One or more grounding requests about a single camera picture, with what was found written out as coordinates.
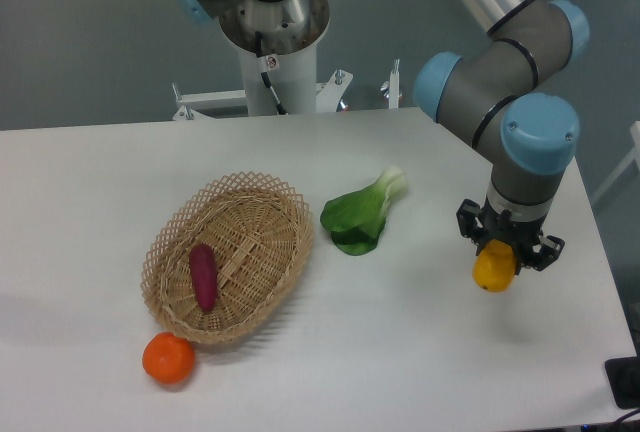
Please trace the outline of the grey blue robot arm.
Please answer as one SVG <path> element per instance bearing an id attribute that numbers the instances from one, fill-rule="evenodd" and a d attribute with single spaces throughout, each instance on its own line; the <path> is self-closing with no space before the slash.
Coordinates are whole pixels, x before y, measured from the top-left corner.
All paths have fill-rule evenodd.
<path id="1" fill-rule="evenodd" d="M 198 22 L 217 20 L 236 48 L 251 115 L 316 113 L 316 47 L 329 24 L 327 0 L 177 0 Z M 442 52 L 420 70 L 416 105 L 491 163 L 483 204 L 456 218 L 478 252 L 494 241 L 517 269 L 543 270 L 564 247 L 542 226 L 580 133 L 575 110 L 541 94 L 541 82 L 585 49 L 590 30 L 567 1 L 461 0 L 490 38 L 472 59 Z"/>

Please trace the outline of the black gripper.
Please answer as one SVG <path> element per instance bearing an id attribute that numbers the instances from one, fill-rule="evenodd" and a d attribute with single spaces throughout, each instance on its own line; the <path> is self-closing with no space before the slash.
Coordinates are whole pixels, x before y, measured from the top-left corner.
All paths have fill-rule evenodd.
<path id="1" fill-rule="evenodd" d="M 516 258 L 515 275 L 522 269 L 543 271 L 561 255 L 565 241 L 555 236 L 541 235 L 544 217 L 533 221 L 515 221 L 509 210 L 498 213 L 489 203 L 481 207 L 464 199 L 456 212 L 462 237 L 476 247 L 477 256 L 492 241 L 510 245 Z"/>

